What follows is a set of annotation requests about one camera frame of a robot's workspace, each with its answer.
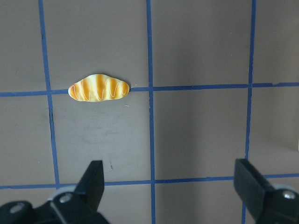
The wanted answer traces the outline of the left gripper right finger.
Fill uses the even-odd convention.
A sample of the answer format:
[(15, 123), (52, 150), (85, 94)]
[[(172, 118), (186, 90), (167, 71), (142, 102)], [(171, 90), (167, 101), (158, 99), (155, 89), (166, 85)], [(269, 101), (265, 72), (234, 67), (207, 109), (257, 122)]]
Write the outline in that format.
[(246, 159), (236, 159), (234, 188), (256, 224), (297, 224), (299, 192), (283, 184), (271, 184)]

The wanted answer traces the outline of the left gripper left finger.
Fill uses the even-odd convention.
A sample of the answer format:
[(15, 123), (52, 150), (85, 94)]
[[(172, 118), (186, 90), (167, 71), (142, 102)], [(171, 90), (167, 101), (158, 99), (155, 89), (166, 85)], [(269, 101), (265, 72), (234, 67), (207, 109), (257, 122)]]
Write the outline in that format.
[(103, 163), (92, 161), (75, 189), (55, 196), (50, 207), (61, 224), (103, 224), (97, 212), (103, 192)]

